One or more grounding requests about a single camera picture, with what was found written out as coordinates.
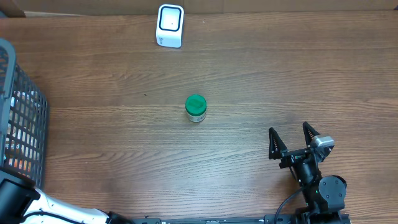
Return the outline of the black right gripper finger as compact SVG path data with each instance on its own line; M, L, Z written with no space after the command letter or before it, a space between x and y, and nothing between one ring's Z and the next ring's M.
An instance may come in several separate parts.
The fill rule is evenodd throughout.
M274 128L269 128L269 159L281 159L288 152L284 142Z
M309 146L315 136L318 136L320 133L316 131L308 122L303 123L303 132L305 136L306 145Z

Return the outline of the green lid jar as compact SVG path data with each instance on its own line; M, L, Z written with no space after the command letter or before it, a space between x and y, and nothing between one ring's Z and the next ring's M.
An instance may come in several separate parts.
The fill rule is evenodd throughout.
M185 111L188 119L194 123L199 123L205 119L207 102L201 95L191 95L186 99Z

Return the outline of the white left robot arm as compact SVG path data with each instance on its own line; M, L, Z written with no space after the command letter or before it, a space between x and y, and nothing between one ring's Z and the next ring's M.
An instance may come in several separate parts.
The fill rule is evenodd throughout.
M132 223L120 214L82 208L48 196L28 177L1 168L1 223Z

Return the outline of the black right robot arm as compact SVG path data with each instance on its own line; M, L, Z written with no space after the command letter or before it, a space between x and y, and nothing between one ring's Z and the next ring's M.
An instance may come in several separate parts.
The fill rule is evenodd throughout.
M269 159L279 160L281 169L288 168L298 182L299 189L279 205L273 215L265 215L265 223L350 223L348 215L342 214L345 208L347 183L338 175L322 176L319 163L323 162L335 146L334 139L322 135L308 122L302 124L306 147L288 150L277 131L269 128ZM283 207L302 194L305 207L295 213L281 215Z

